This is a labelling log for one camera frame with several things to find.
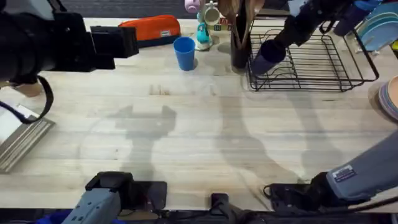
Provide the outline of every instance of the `dish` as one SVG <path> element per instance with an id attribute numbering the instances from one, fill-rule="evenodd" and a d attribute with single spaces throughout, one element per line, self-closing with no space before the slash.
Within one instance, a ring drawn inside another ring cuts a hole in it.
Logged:
<path id="1" fill-rule="evenodd" d="M 394 77 L 388 84 L 388 95 L 391 103 L 398 113 L 398 76 Z"/>
<path id="2" fill-rule="evenodd" d="M 385 24 L 388 22 L 398 22 L 398 17 L 389 16 L 389 17 L 376 17 L 375 19 L 371 19 L 371 21 L 363 27 L 363 29 L 361 30 L 361 32 L 358 33 L 358 35 L 362 37 L 367 32 L 377 27 L 378 25 Z"/>
<path id="3" fill-rule="evenodd" d="M 397 37 L 398 21 L 390 21 L 373 27 L 361 37 L 361 40 L 367 51 L 373 51 L 393 43 Z"/>
<path id="4" fill-rule="evenodd" d="M 384 84 L 379 90 L 379 101 L 383 108 L 383 110 L 390 115 L 391 118 L 394 118 L 398 121 L 398 108 L 394 106 L 390 97 L 388 86 L 390 83 Z"/>
<path id="5" fill-rule="evenodd" d="M 371 23 L 373 23 L 374 21 L 378 20 L 378 19 L 382 19 L 382 18 L 386 18 L 386 17 L 396 17 L 398 18 L 398 14 L 394 13 L 394 12 L 383 12 L 381 14 L 377 14 L 375 16 L 373 16 L 370 19 L 366 19 L 361 25 L 359 25 L 357 33 L 362 33 L 363 30 L 365 28 L 367 28 L 368 25 L 370 25 Z"/>
<path id="6" fill-rule="evenodd" d="M 398 2 L 391 2 L 379 5 L 375 8 L 375 10 L 373 10 L 372 13 L 370 13 L 370 15 L 368 15 L 368 19 L 385 12 L 394 12 L 398 14 Z"/>

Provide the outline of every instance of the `wooden spoon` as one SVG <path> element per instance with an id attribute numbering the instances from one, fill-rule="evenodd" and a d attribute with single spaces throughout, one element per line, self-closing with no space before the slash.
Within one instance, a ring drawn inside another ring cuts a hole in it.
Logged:
<path id="1" fill-rule="evenodd" d="M 238 30 L 236 28 L 236 14 L 239 10 L 239 0 L 218 0 L 217 8 L 221 15 L 231 23 L 232 33 L 236 39 L 236 45 L 238 46 L 238 49 L 242 49 L 241 39 L 239 38 Z"/>
<path id="2" fill-rule="evenodd" d="M 264 3 L 265 0 L 246 0 L 246 30 L 244 31 L 241 47 L 246 46 L 250 25 L 262 9 Z"/>

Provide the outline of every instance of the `blue plastic cup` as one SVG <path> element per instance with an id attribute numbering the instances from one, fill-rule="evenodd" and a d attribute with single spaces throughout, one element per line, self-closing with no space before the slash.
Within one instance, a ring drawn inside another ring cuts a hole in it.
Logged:
<path id="1" fill-rule="evenodd" d="M 180 37 L 174 41 L 173 45 L 180 68 L 184 71 L 193 70 L 195 42 L 189 37 Z"/>

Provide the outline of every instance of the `cup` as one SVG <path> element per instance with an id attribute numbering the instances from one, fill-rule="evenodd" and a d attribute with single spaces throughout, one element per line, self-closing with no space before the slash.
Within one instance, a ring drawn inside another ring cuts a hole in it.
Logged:
<path id="1" fill-rule="evenodd" d="M 201 8 L 202 0 L 185 0 L 185 10 L 189 13 L 197 13 Z"/>
<path id="2" fill-rule="evenodd" d="M 205 9 L 205 13 L 203 14 L 203 18 L 207 25 L 214 26 L 220 20 L 220 12 L 217 7 L 214 5 L 213 1 L 210 1 L 208 7 Z"/>
<path id="3" fill-rule="evenodd" d="M 179 37 L 174 41 L 173 46 L 181 70 L 193 70 L 195 41 L 189 37 Z"/>
<path id="4" fill-rule="evenodd" d="M 283 61 L 286 50 L 275 40 L 267 40 L 262 45 L 253 60 L 251 70 L 254 75 L 262 75 Z"/>

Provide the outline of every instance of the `ceramic mug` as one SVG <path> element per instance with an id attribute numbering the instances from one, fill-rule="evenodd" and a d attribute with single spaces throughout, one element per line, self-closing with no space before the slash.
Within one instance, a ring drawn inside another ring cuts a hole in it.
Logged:
<path id="1" fill-rule="evenodd" d="M 213 3 L 213 1 L 210 1 L 210 3 L 207 4 L 207 8 L 203 14 L 203 19 L 205 20 L 206 24 L 209 26 L 214 26 L 218 23 L 220 17 L 220 12 L 216 5 Z"/>

